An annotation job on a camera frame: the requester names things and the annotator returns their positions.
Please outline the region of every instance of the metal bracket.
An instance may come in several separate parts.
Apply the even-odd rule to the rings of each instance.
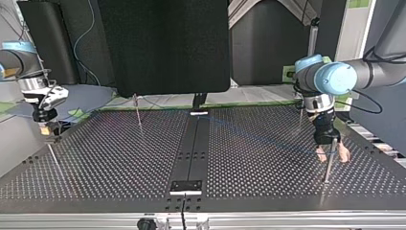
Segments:
[[[200,196],[202,195],[202,181],[173,181],[169,193],[171,196]]]

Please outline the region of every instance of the green sticker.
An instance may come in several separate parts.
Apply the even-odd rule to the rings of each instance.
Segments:
[[[0,114],[6,113],[7,110],[14,106],[14,103],[0,103]]]
[[[330,57],[323,57],[324,63],[331,63]],[[292,83],[293,77],[295,76],[296,68],[294,65],[287,65],[283,67],[282,72],[282,83]]]
[[[293,76],[295,76],[295,66],[294,65],[284,66],[282,74],[282,82],[292,83]]]
[[[349,8],[367,8],[370,5],[370,0],[350,0]]]

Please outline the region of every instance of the label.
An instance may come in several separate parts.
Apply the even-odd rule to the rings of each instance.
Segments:
[[[350,0],[349,8],[367,8],[370,5],[370,0]]]

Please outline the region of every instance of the black panel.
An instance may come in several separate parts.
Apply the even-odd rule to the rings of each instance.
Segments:
[[[316,54],[335,59],[338,39],[347,0],[324,1],[320,15],[319,33],[317,35]]]
[[[226,0],[100,0],[119,93],[226,91]]]
[[[58,5],[46,2],[18,2],[18,5],[45,68],[52,69],[49,78],[58,84],[78,83],[78,68]]]
[[[307,54],[308,28],[278,1],[256,4],[232,33],[234,80],[240,85],[282,83],[284,65]]]

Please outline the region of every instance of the white wall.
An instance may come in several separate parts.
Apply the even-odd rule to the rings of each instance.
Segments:
[[[367,42],[368,31],[375,5],[375,0],[370,0],[366,8],[348,7],[341,28],[335,60],[351,60],[361,58]]]
[[[17,40],[19,35],[6,22],[8,20],[21,33],[13,0],[0,0],[0,14],[0,42]],[[0,82],[0,102],[21,99],[17,83]],[[31,119],[9,118],[10,115],[0,115],[0,176],[44,146],[45,138],[39,134],[38,124]]]

